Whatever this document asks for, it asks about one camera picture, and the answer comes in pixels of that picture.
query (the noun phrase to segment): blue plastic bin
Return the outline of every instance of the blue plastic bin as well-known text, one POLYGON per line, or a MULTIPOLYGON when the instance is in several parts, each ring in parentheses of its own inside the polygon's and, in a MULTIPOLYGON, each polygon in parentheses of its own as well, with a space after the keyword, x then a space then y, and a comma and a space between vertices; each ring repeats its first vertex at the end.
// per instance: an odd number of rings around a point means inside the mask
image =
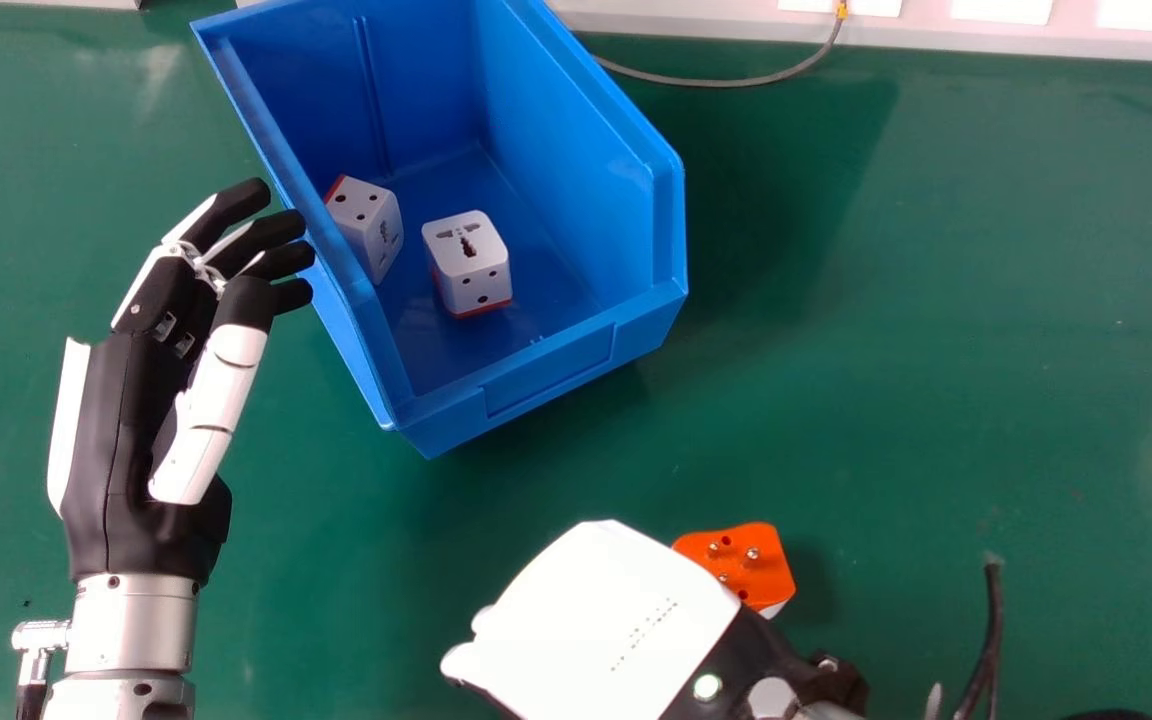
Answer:
POLYGON ((540 0, 274 0, 194 24, 301 210, 314 309, 384 429, 426 457, 654 350, 687 294, 677 154, 540 0), (372 286, 328 218, 339 174, 397 194, 372 286), (483 210, 513 304, 456 320, 420 226, 483 210))

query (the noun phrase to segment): green surface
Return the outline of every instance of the green surface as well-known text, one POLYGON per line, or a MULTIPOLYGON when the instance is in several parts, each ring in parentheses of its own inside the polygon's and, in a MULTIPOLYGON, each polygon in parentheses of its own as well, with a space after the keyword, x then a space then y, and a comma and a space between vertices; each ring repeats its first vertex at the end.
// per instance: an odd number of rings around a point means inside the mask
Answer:
MULTIPOLYGON (((223 6, 0 8, 0 717, 9 630, 73 600, 44 492, 61 340, 99 338, 150 243, 262 173, 185 26, 223 6)), ((593 43, 714 76, 803 54, 593 43)), ((626 86, 689 173, 667 346, 427 462, 313 314, 280 320, 225 461, 198 717, 493 717, 439 657, 604 516, 776 523, 778 623, 890 719, 933 680, 956 696, 995 551, 1005 715, 1152 711, 1152 67, 841 50, 780 88, 626 86)))

